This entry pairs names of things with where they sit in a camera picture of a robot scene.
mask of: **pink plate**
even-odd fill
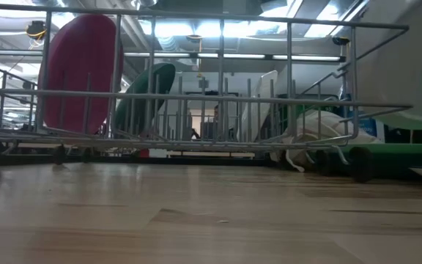
[[[92,92],[109,92],[114,71],[115,23],[104,15],[82,15],[64,26],[50,43],[48,55],[48,90],[87,91],[88,75]],[[123,52],[120,57],[123,72]],[[42,71],[39,74],[39,87]],[[44,101],[45,124],[50,128],[83,132],[86,98],[58,96]],[[92,98],[87,133],[95,133],[108,113],[107,98]]]

